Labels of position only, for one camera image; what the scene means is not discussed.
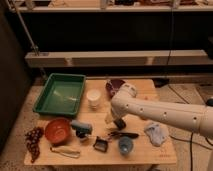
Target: green plastic bin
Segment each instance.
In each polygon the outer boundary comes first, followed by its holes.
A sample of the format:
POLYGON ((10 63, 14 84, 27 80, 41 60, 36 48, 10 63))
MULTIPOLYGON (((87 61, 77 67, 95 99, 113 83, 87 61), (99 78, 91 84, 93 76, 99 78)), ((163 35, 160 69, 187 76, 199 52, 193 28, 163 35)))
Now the green plastic bin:
POLYGON ((79 110, 85 80, 85 75, 51 74, 33 111, 40 115, 75 118, 79 110))

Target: white cup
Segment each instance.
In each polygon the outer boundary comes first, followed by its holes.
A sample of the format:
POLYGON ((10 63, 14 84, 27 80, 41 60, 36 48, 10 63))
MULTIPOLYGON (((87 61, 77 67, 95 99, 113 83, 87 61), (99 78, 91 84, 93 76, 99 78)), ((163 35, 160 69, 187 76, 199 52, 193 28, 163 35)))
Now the white cup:
POLYGON ((90 107, 96 108, 101 100, 101 91, 98 89, 91 89, 87 92, 87 100, 90 107))

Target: floor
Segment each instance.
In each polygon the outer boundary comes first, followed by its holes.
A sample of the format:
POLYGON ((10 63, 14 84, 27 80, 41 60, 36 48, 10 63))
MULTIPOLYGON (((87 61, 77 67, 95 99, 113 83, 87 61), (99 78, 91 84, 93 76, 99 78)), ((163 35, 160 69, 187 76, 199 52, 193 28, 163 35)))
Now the floor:
MULTIPOLYGON (((203 98, 196 89, 197 85, 195 84, 170 84, 169 86, 163 86, 157 88, 157 93, 161 101, 168 102, 180 102, 191 104, 204 104, 203 98)), ((33 98, 27 96, 26 102, 33 103, 33 98)), ((104 167, 82 167, 82 168, 69 168, 67 167, 40 167, 40 166, 25 166, 23 164, 24 156, 26 153, 26 147, 24 145, 23 135, 26 131, 32 129, 37 120, 37 115, 29 115, 25 111, 29 110, 30 105, 26 105, 25 108, 22 108, 20 111, 19 117, 16 120, 13 130, 8 138, 4 151, 0 156, 0 170, 1 171, 36 171, 36 170, 115 170, 113 168, 104 168, 104 167)), ((170 135, 189 140, 190 133, 169 127, 170 135)), ((205 146, 210 147, 205 139, 202 136, 195 135, 193 141, 201 143, 205 146)), ((175 165, 161 165, 157 167, 157 170, 161 171, 189 171, 190 170, 190 152, 189 152, 189 143, 173 140, 178 162, 175 165)), ((211 150, 200 147, 196 144, 193 145, 193 161, 194 161, 194 171, 205 171, 207 169, 208 160, 211 150)), ((142 167, 133 168, 131 170, 144 170, 142 167)))

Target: bunch of grapes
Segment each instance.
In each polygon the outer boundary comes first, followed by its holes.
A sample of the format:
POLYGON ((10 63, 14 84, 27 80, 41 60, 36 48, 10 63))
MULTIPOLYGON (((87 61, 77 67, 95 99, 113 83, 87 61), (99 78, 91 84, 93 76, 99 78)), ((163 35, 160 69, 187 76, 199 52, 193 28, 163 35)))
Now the bunch of grapes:
POLYGON ((43 134, 44 130, 41 127, 35 127, 33 130, 25 134, 27 150, 31 153, 32 157, 31 163, 34 163, 34 161, 39 157, 40 150, 38 143, 43 134))

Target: red bowl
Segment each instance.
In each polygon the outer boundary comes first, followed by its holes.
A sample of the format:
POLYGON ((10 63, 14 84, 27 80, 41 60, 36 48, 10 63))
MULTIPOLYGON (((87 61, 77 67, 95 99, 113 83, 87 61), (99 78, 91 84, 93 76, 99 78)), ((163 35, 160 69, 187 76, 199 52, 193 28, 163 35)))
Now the red bowl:
POLYGON ((66 118, 56 118, 50 121, 44 130, 44 135, 52 144, 60 144, 71 135, 70 121, 66 118))

